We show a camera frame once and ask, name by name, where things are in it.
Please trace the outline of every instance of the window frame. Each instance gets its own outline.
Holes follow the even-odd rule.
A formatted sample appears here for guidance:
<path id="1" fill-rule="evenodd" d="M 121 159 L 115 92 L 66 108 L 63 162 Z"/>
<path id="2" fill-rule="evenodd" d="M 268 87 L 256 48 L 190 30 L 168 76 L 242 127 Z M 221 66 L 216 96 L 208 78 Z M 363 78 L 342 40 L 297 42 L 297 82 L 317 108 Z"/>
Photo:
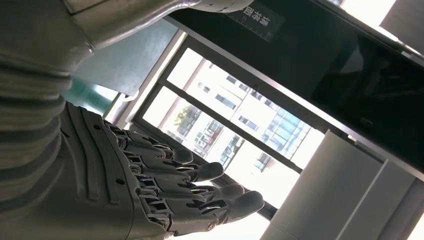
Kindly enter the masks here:
<path id="1" fill-rule="evenodd" d="M 185 148 L 181 143 L 179 143 L 172 137 L 166 135 L 159 128 L 156 128 L 155 126 L 151 125 L 149 122 L 143 119 L 144 114 L 146 113 L 152 102 L 155 100 L 160 90 L 165 87 L 174 92 L 178 97 L 182 98 L 183 100 L 186 100 L 189 104 L 192 104 L 200 111 L 204 112 L 217 122 L 221 123 L 223 126 L 229 128 L 231 131 L 243 138 L 245 141 L 248 141 L 253 145 L 257 146 L 261 151 L 263 151 L 265 154 L 267 154 L 274 160 L 284 164 L 286 167 L 296 171 L 299 174 L 302 172 L 302 169 L 300 167 L 296 166 L 293 162 L 285 158 L 283 155 L 281 155 L 279 152 L 275 151 L 268 145 L 266 145 L 260 139 L 244 131 L 239 126 L 231 122 L 229 119 L 226 119 L 219 113 L 212 110 L 210 107 L 206 106 L 199 100 L 195 99 L 193 96 L 189 95 L 184 89 L 177 87 L 176 85 L 167 80 L 168 76 L 171 74 L 171 72 L 173 71 L 173 69 L 175 68 L 175 66 L 177 65 L 177 63 L 179 62 L 179 60 L 187 49 L 191 49 L 206 58 L 207 60 L 211 61 L 213 65 L 216 65 L 223 71 L 226 71 L 232 78 L 236 80 L 243 79 L 242 83 L 244 85 L 248 86 L 253 91 L 260 91 L 261 96 L 274 102 L 278 106 L 284 107 L 285 111 L 293 114 L 294 116 L 297 116 L 299 119 L 301 119 L 303 122 L 305 122 L 312 128 L 315 128 L 322 133 L 327 132 L 329 129 L 335 133 L 341 132 L 339 129 L 326 122 L 324 119 L 320 118 L 316 114 L 312 113 L 310 110 L 306 109 L 305 107 L 295 102 L 288 96 L 283 95 L 281 92 L 279 92 L 277 89 L 273 88 L 266 82 L 261 81 L 259 78 L 247 72 L 242 67 L 238 66 L 234 62 L 230 61 L 226 57 L 215 52 L 211 48 L 207 47 L 203 43 L 195 40 L 190 36 L 188 36 L 184 40 L 180 48 L 175 52 L 173 58 L 169 61 L 168 65 L 164 68 L 163 72 L 158 77 L 158 81 L 155 83 L 151 91 L 147 94 L 147 97 L 141 104 L 138 111 L 135 113 L 132 119 L 132 130 L 150 135 L 156 138 L 157 140 L 167 145 L 170 145 L 176 149 Z M 204 165 L 208 163 L 197 153 L 193 154 L 193 158 L 194 163 L 196 164 Z M 227 185 L 237 183 L 226 174 L 213 180 L 212 182 L 219 187 L 225 187 Z M 277 209 L 274 206 L 270 205 L 268 202 L 265 202 L 265 207 L 259 211 L 259 214 L 261 214 L 266 219 L 271 220 L 276 211 Z"/>

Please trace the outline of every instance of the building window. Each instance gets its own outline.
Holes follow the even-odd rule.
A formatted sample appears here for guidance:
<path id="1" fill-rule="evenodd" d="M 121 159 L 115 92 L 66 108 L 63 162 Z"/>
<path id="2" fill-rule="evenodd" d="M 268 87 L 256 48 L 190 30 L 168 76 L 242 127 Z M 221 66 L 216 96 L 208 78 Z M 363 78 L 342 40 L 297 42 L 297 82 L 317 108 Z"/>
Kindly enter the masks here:
<path id="1" fill-rule="evenodd" d="M 209 88 L 209 87 L 207 87 L 207 86 L 204 86 L 203 87 L 203 91 L 205 92 L 205 93 L 209 93 L 209 91 L 210 91 L 211 89 Z"/>
<path id="2" fill-rule="evenodd" d="M 205 92 L 205 93 L 209 93 L 209 91 L 211 90 L 209 87 L 205 86 L 205 84 L 203 84 L 203 82 L 199 82 L 197 84 L 197 87 L 202 89 L 203 92 Z"/>
<path id="3" fill-rule="evenodd" d="M 232 84 L 236 84 L 236 82 L 237 82 L 237 79 L 235 79 L 234 77 L 232 77 L 231 75 L 228 75 L 227 77 L 226 77 L 226 79 L 230 82 L 230 83 L 232 83 Z"/>
<path id="4" fill-rule="evenodd" d="M 265 100 L 265 105 L 267 105 L 268 107 L 272 108 L 275 111 L 277 111 L 279 108 L 277 104 L 273 103 L 269 99 Z"/>
<path id="5" fill-rule="evenodd" d="M 224 168 L 228 167 L 228 165 L 233 160 L 234 156 L 237 154 L 237 151 L 245 140 L 243 139 L 240 143 L 240 146 L 237 146 L 239 141 L 240 137 L 235 135 L 229 142 L 228 146 L 225 148 L 224 152 L 222 152 L 221 157 L 219 158 L 219 162 Z"/>
<path id="6" fill-rule="evenodd" d="M 246 124 L 246 126 L 248 126 L 249 128 L 253 129 L 253 130 L 257 130 L 258 126 L 256 124 L 254 124 L 253 122 L 251 122 L 249 119 L 245 118 L 244 116 L 240 116 L 238 118 L 238 120 L 244 124 Z"/>
<path id="7" fill-rule="evenodd" d="M 262 153 L 258 160 L 255 162 L 254 166 L 257 167 L 261 172 L 264 171 L 265 167 L 270 163 L 271 157 Z"/>
<path id="8" fill-rule="evenodd" d="M 215 97 L 218 101 L 220 101 L 221 103 L 223 103 L 225 106 L 229 107 L 230 109 L 235 109 L 236 105 L 234 103 L 232 103 L 230 100 L 226 99 L 225 97 L 217 94 Z"/>
<path id="9" fill-rule="evenodd" d="M 196 145 L 201 151 L 208 153 L 223 129 L 224 126 L 221 123 L 212 120 L 204 131 L 197 134 L 195 138 Z"/>
<path id="10" fill-rule="evenodd" d="M 246 93 L 249 92 L 249 90 L 251 89 L 250 87 L 248 87 L 247 85 L 240 83 L 240 86 L 238 86 L 241 90 L 245 91 Z"/>
<path id="11" fill-rule="evenodd" d="M 200 113 L 201 111 L 192 105 L 184 107 L 174 120 L 173 124 L 178 126 L 176 131 L 186 137 L 199 118 Z"/>
<path id="12" fill-rule="evenodd" d="M 261 100 L 262 99 L 262 94 L 260 94 L 259 92 L 257 92 L 257 91 L 252 91 L 251 93 L 250 93 L 250 95 L 252 95 L 255 99 L 257 99 L 257 100 Z"/>

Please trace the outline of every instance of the robotic hand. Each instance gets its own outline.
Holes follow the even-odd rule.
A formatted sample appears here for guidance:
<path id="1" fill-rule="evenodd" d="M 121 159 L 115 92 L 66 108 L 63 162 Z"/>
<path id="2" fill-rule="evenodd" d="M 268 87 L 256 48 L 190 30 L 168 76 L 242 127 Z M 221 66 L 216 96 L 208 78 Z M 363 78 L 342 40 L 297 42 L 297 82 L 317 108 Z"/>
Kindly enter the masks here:
<path id="1" fill-rule="evenodd" d="M 222 167 L 192 164 L 189 152 L 117 129 L 60 96 L 95 50 L 173 11 L 226 13 L 251 2 L 1 1 L 0 239 L 161 240 L 258 211 L 257 192 L 192 183 Z"/>

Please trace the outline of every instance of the black sign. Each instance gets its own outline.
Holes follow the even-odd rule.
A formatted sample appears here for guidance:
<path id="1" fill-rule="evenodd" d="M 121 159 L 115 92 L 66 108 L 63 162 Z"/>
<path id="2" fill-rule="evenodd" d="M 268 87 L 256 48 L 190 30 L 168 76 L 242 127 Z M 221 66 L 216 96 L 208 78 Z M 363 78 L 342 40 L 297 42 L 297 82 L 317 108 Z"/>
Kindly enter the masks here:
<path id="1" fill-rule="evenodd" d="M 284 22 L 284 17 L 257 1 L 240 11 L 228 13 L 227 16 L 267 42 L 271 41 Z"/>

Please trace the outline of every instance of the window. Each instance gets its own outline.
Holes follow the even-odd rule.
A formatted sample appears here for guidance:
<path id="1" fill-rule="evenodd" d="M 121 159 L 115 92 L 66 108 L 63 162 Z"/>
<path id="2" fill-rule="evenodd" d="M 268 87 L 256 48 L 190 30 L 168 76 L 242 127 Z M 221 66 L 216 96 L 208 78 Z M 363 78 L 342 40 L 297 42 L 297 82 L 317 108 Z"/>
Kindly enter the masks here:
<path id="1" fill-rule="evenodd" d="M 236 82 L 237 82 L 237 79 L 235 79 L 234 77 L 232 77 L 232 76 L 230 76 L 230 75 L 228 75 L 228 76 L 226 77 L 226 79 L 227 79 L 230 83 L 232 83 L 232 84 L 236 84 Z"/>
<path id="2" fill-rule="evenodd" d="M 250 87 L 248 87 L 247 85 L 240 83 L 240 86 L 238 86 L 241 90 L 245 91 L 246 93 L 249 92 L 249 90 L 251 89 Z"/>
<path id="3" fill-rule="evenodd" d="M 223 103 L 225 106 L 229 107 L 230 109 L 235 109 L 236 105 L 234 103 L 232 103 L 230 100 L 226 99 L 225 97 L 217 94 L 215 97 L 218 101 L 220 101 L 221 103 Z"/>
<path id="4" fill-rule="evenodd" d="M 246 126 L 248 126 L 249 128 L 253 129 L 256 131 L 256 129 L 258 129 L 258 126 L 256 124 L 254 124 L 253 122 L 249 121 L 247 118 L 240 116 L 238 118 L 238 120 L 240 120 L 240 122 L 246 124 Z"/>
<path id="5" fill-rule="evenodd" d="M 205 93 L 209 93 L 209 91 L 211 90 L 209 87 L 205 86 L 205 84 L 203 84 L 203 82 L 199 82 L 197 84 L 197 86 L 203 90 L 203 92 Z"/>
<path id="6" fill-rule="evenodd" d="M 277 104 L 273 103 L 272 101 L 268 99 L 265 101 L 265 105 L 267 105 L 268 107 L 272 108 L 275 111 L 277 111 L 279 108 Z"/>
<path id="7" fill-rule="evenodd" d="M 262 99 L 262 94 L 260 94 L 259 92 L 257 92 L 257 91 L 252 91 L 251 93 L 250 93 L 250 95 L 252 95 L 254 98 L 256 98 L 257 100 L 261 100 Z"/>
<path id="8" fill-rule="evenodd" d="M 271 157 L 266 155 L 265 153 L 262 153 L 259 159 L 254 164 L 254 166 L 262 172 L 270 161 Z"/>
<path id="9" fill-rule="evenodd" d="M 220 163 L 226 169 L 228 165 L 233 160 L 234 156 L 237 154 L 241 145 L 245 142 L 244 139 L 240 139 L 239 136 L 235 135 L 232 140 L 229 142 L 228 146 L 225 148 L 224 152 L 222 152 L 220 157 Z"/>
<path id="10" fill-rule="evenodd" d="M 283 163 L 286 156 L 291 159 L 298 156 L 297 152 L 304 152 L 298 148 L 308 148 L 304 139 L 309 137 L 310 126 L 300 120 L 295 124 L 295 118 L 286 119 L 287 111 L 248 87 L 252 84 L 250 78 L 243 82 L 232 77 L 184 44 L 178 50 L 183 53 L 175 54 L 172 60 L 176 64 L 168 65 L 159 76 L 155 91 L 147 97 L 134 122 L 153 128 L 155 134 L 170 136 L 207 162 L 221 163 L 226 175 L 260 192 L 265 201 L 279 208 L 301 170 Z M 269 147 L 258 147 L 252 144 L 255 141 Z M 306 163 L 310 159 L 295 157 Z M 270 184 L 275 182 L 284 183 L 277 192 Z"/>

